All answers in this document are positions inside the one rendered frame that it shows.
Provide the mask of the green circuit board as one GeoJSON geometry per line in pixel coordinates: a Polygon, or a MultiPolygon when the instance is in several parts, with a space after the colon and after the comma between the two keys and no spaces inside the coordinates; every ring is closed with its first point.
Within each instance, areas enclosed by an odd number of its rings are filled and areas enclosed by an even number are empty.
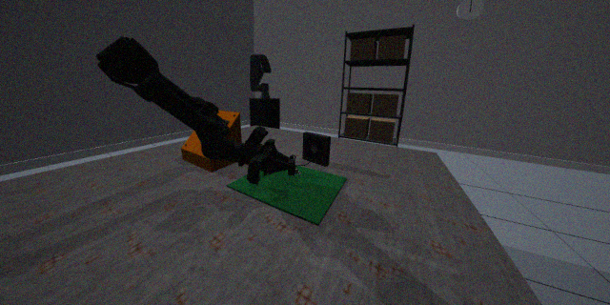
{"type": "Polygon", "coordinates": [[[265,176],[260,171],[260,176],[258,184],[250,183],[244,175],[227,187],[316,225],[347,178],[297,165],[292,176],[288,170],[265,176]]]}

